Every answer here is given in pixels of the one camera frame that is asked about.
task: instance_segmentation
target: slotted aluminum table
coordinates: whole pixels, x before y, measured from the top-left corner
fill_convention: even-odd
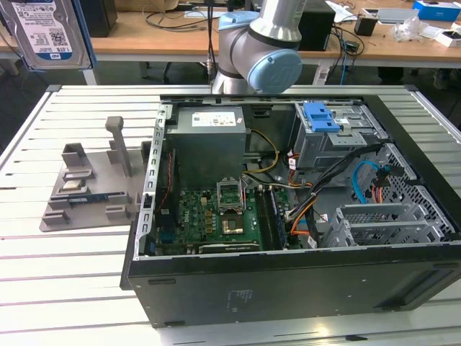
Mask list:
[[[376,94],[461,195],[461,134],[402,86],[297,86],[288,93]],[[461,341],[461,283],[410,312],[153,329],[119,289],[128,226],[44,234],[40,218],[66,143],[108,148],[108,115],[125,119],[128,147],[151,138],[160,94],[206,86],[63,86],[46,92],[0,158],[0,345],[447,345]],[[300,288],[308,294],[309,288]]]

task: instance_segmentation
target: blue cable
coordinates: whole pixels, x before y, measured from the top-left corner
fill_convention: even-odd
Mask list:
[[[374,169],[378,170],[380,167],[371,161],[362,161],[360,162],[357,167],[354,169],[354,173],[352,173],[352,187],[354,188],[355,194],[360,200],[361,204],[367,204],[367,200],[365,199],[365,196],[363,195],[362,191],[360,190],[359,183],[358,183],[358,175],[359,175],[359,169],[362,167],[364,164],[369,164],[371,167]]]
[[[346,76],[347,47],[346,47],[346,42],[344,42],[344,40],[343,40],[343,48],[344,48],[343,74],[341,75],[341,81],[339,82],[339,85],[343,85],[344,76]]]

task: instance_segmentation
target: green motherboard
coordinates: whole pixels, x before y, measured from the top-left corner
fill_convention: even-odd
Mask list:
[[[274,194],[280,214],[289,207],[284,190]],[[260,220],[255,192],[248,189],[240,198],[238,190],[221,191],[218,203],[217,190],[182,190],[179,196],[178,222],[172,227],[162,227],[156,237],[156,248],[164,255],[194,254],[197,245],[252,244],[262,248]],[[220,205],[239,204],[241,210],[220,210]]]

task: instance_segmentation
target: blue box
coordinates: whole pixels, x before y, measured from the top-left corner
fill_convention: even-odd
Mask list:
[[[461,9],[451,2],[437,2],[431,4],[425,1],[415,1],[413,9],[418,9],[419,19],[422,20],[443,20],[446,22],[454,22]]]

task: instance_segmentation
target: floor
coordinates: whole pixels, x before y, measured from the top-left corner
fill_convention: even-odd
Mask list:
[[[165,63],[152,63],[148,70],[149,78],[142,79],[138,63],[133,62],[101,62],[97,66],[100,84],[162,84],[162,73]],[[19,67],[19,76],[0,76],[0,151],[8,145],[25,118],[42,96],[49,84],[85,84],[78,71],[49,71],[35,74]],[[304,66],[297,84],[311,84],[315,66]],[[419,69],[418,76],[411,75],[410,69],[404,71],[402,84],[415,85],[443,114],[451,112],[449,119],[456,125],[461,124],[461,85],[452,82],[447,91],[439,91],[432,85],[433,70]],[[339,68],[331,77],[329,84],[339,84],[341,71]],[[381,80],[377,69],[373,67],[356,67],[347,73],[345,84],[376,85]],[[195,63],[173,63],[169,71],[170,84],[206,84],[207,77],[203,69]]]

